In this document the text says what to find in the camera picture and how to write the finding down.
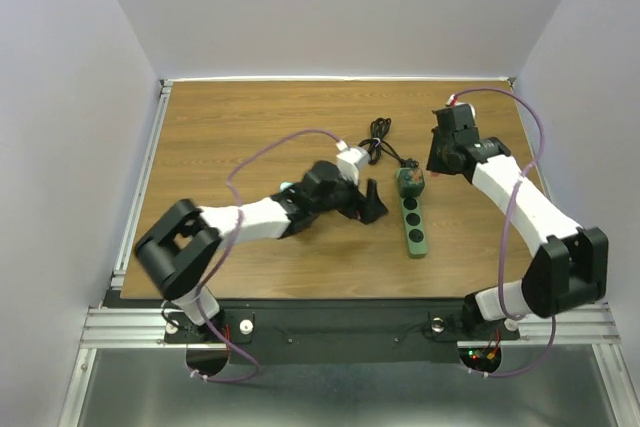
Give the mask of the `green power strip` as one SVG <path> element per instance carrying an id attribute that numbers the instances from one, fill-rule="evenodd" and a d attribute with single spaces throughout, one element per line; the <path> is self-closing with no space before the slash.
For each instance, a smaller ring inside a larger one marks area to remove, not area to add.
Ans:
<path id="1" fill-rule="evenodd" d="M 419 200 L 415 197 L 402 197 L 401 208 L 408 256 L 412 259 L 424 258 L 429 246 Z"/>

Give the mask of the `dark green dragon adapter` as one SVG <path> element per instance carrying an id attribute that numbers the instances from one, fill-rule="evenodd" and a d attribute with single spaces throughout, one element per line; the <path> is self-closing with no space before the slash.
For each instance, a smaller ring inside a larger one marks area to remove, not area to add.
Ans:
<path id="1" fill-rule="evenodd" d="M 420 167 L 402 167 L 396 170 L 396 186 L 401 198 L 418 198 L 425 188 L 425 178 Z"/>

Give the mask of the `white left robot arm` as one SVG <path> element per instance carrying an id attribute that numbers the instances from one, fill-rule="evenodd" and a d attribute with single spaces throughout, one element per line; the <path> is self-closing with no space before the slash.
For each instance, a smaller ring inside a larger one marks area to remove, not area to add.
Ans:
<path id="1" fill-rule="evenodd" d="M 361 193 L 337 165 L 318 161 L 301 181 L 257 202 L 204 207 L 177 201 L 138 240 L 134 256 L 162 298 L 186 315 L 191 333 L 210 341 L 221 333 L 223 318 L 219 303 L 200 283 L 217 250 L 297 235 L 332 211 L 365 225 L 388 213 L 375 180 Z"/>

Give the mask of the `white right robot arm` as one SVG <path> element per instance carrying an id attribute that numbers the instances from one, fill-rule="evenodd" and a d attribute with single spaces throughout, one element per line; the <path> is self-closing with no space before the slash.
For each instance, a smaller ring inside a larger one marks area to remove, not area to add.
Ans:
<path id="1" fill-rule="evenodd" d="M 534 314 L 541 318 L 602 299 L 609 241 L 599 228 L 584 228 L 559 210 L 520 169 L 506 145 L 481 138 L 475 111 L 454 104 L 435 113 L 429 171 L 462 175 L 505 215 L 524 240 L 532 261 L 522 279 L 464 298 L 463 331 L 482 337 L 496 321 Z"/>

